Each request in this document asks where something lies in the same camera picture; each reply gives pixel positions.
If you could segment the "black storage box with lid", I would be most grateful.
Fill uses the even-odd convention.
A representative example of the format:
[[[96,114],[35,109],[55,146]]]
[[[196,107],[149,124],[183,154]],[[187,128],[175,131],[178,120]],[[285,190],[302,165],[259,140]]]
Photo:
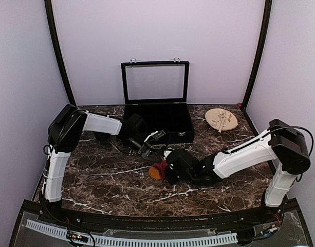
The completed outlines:
[[[125,109],[144,123],[138,132],[143,139],[165,131],[153,144],[192,143],[195,131],[187,105],[189,61],[142,61],[121,63]]]

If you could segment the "maroon orange purple sock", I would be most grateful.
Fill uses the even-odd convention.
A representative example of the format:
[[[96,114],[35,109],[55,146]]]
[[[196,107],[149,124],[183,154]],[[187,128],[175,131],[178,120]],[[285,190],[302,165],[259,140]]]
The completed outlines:
[[[165,171],[168,166],[166,161],[162,161],[161,163],[155,162],[149,169],[149,176],[157,180],[165,179]]]

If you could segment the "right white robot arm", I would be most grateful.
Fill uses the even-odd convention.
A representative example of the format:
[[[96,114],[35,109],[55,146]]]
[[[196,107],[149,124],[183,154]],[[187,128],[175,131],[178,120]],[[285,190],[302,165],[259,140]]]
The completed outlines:
[[[270,121],[260,135],[235,148],[215,152],[198,160],[185,149],[164,152],[168,182],[184,181],[199,187],[212,186],[222,179],[266,161],[276,161],[277,169],[265,192],[264,205],[255,219],[266,223],[275,214],[295,180],[310,165],[312,149],[307,147],[303,127],[289,126],[279,119]]]

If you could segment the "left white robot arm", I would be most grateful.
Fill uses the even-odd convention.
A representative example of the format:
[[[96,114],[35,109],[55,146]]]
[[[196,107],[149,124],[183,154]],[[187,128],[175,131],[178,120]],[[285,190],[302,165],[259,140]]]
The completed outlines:
[[[94,132],[98,139],[102,136],[116,136],[145,160],[160,163],[170,154],[170,150],[156,149],[149,141],[158,140],[165,132],[155,131],[143,138],[140,127],[144,120],[137,114],[123,120],[79,109],[67,104],[48,128],[48,144],[44,146],[47,163],[44,170],[42,194],[50,203],[59,202],[67,161],[77,147],[83,132]]]

